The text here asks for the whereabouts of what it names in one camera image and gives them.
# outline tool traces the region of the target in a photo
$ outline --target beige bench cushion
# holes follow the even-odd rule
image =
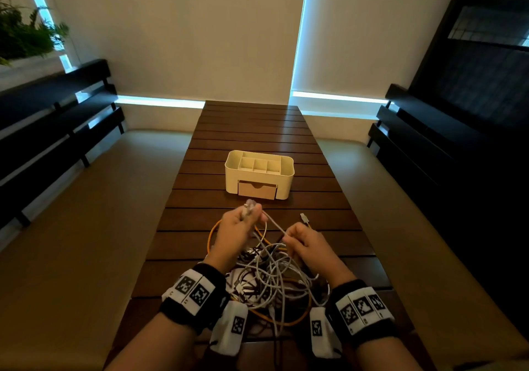
[[[0,253],[0,369],[101,369],[191,134],[122,136]]]

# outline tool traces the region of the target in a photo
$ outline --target black bench backrest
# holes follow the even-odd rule
[[[0,228],[13,218],[28,225],[22,210],[31,201],[77,161],[88,166],[85,154],[115,127],[123,133],[124,116],[114,103],[117,95],[107,82],[109,76],[106,60],[98,59],[70,73],[0,92],[0,132],[37,112],[49,111],[33,122],[21,122],[28,124],[14,126],[16,131],[0,139]],[[102,85],[92,87],[87,100],[77,101],[76,92],[98,83]],[[34,162],[20,170],[30,161]]]

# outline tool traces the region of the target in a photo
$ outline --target black wristband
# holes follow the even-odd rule
[[[397,336],[393,316],[373,288],[360,279],[334,288],[325,315],[342,343],[354,348],[370,340]]]
[[[215,325],[230,296],[225,276],[200,262],[184,272],[162,298],[159,312],[177,324],[191,326],[199,335]]]

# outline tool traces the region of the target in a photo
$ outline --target white desk organizer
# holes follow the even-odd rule
[[[283,155],[231,151],[224,164],[228,193],[286,200],[294,177],[294,160]]]

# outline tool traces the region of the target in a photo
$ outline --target green leaves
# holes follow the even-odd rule
[[[37,21],[38,13],[47,7],[36,7],[30,13],[30,23],[22,20],[20,9],[12,5],[11,0],[0,0],[0,65],[9,64],[9,60],[44,55],[53,51],[56,43],[64,43],[69,34],[65,23],[52,26]]]

